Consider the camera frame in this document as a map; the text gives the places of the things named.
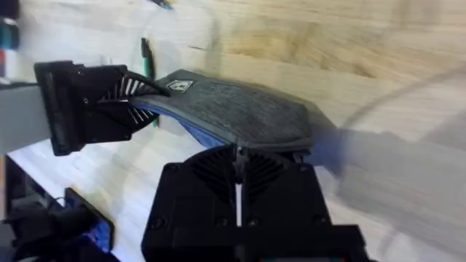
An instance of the black mechanical part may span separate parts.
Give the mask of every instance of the black mechanical part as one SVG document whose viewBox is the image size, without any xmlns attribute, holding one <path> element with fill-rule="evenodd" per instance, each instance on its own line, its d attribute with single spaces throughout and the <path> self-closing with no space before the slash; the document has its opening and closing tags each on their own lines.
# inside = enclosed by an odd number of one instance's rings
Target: black mechanical part
<svg viewBox="0 0 466 262">
<path fill-rule="evenodd" d="M 130 140 L 158 116 L 131 106 L 138 95 L 169 94 L 124 65 L 87 68 L 70 61 L 34 66 L 41 87 L 56 156 L 88 143 Z"/>
<path fill-rule="evenodd" d="M 368 262 L 365 245 L 358 226 L 332 224 L 313 166 L 222 146 L 165 166 L 141 249 L 146 261 Z"/>
<path fill-rule="evenodd" d="M 3 221 L 14 234 L 12 261 L 40 257 L 53 259 L 73 252 L 68 243 L 85 235 L 105 253 L 113 247 L 113 224 L 71 188 L 65 192 L 66 207 L 59 210 L 27 208 L 17 210 Z"/>
<path fill-rule="evenodd" d="M 1 0 L 0 1 L 0 17 L 16 19 L 20 16 L 19 0 Z"/>
</svg>

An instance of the white logo patch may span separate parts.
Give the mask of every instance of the white logo patch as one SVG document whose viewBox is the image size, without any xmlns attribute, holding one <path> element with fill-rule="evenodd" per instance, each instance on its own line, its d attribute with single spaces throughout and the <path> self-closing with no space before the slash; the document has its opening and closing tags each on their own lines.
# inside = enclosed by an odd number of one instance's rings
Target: white logo patch
<svg viewBox="0 0 466 262">
<path fill-rule="evenodd" d="M 192 86 L 193 81 L 181 81 L 175 80 L 167 84 L 167 87 L 171 90 L 186 92 L 190 86 Z"/>
</svg>

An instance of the gray panel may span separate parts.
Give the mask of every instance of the gray panel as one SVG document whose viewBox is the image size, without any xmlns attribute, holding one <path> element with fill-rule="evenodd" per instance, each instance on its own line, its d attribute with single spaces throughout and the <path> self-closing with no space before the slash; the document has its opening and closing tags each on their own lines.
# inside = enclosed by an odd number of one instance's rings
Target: gray panel
<svg viewBox="0 0 466 262">
<path fill-rule="evenodd" d="M 0 87 L 0 154 L 49 137 L 40 88 Z"/>
</svg>

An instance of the wood grain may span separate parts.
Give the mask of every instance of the wood grain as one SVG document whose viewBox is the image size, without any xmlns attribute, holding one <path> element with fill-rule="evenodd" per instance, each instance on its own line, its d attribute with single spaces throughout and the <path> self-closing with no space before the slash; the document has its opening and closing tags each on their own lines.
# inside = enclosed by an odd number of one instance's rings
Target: wood grain
<svg viewBox="0 0 466 262">
<path fill-rule="evenodd" d="M 148 37 L 157 76 L 185 68 L 306 104 L 336 223 L 359 223 L 380 261 L 466 261 L 466 5 L 460 0 L 22 0 L 24 61 L 127 64 Z M 162 120 L 129 143 L 55 158 L 12 153 L 53 196 L 73 186 L 139 243 L 160 171 L 202 147 Z"/>
</svg>

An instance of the metal screw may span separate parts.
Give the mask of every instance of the metal screw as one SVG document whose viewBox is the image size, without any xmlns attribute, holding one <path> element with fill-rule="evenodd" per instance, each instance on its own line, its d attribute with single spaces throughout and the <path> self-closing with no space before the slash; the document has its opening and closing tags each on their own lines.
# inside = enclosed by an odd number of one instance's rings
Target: metal screw
<svg viewBox="0 0 466 262">
<path fill-rule="evenodd" d="M 228 219 L 226 218 L 217 218 L 216 226 L 228 226 Z"/>
<path fill-rule="evenodd" d="M 312 218 L 312 222 L 315 224 L 315 225 L 322 225 L 323 223 L 325 223 L 327 220 L 321 216 L 321 215 L 314 215 L 314 217 Z"/>
<path fill-rule="evenodd" d="M 259 219 L 258 218 L 251 218 L 248 222 L 248 226 L 254 227 L 259 225 Z"/>
<path fill-rule="evenodd" d="M 179 166 L 177 164 L 168 164 L 166 168 L 169 172 L 176 172 L 178 171 Z"/>
<path fill-rule="evenodd" d="M 154 221 L 151 223 L 151 229 L 157 230 L 162 228 L 165 225 L 165 219 L 163 218 L 155 218 Z"/>
</svg>

